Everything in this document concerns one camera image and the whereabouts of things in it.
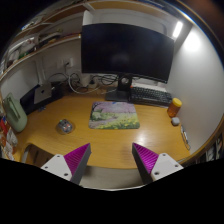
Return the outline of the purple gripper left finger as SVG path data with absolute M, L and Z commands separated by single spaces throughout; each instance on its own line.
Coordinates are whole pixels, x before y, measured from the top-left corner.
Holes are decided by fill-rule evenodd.
M 56 154 L 42 169 L 79 185 L 90 155 L 91 145 L 85 144 L 66 155 Z

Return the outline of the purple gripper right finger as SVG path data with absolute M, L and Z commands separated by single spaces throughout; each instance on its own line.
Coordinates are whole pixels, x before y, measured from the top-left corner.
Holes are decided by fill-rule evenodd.
M 137 143 L 132 144 L 132 154 L 144 184 L 182 169 L 182 166 L 167 153 L 157 154 Z

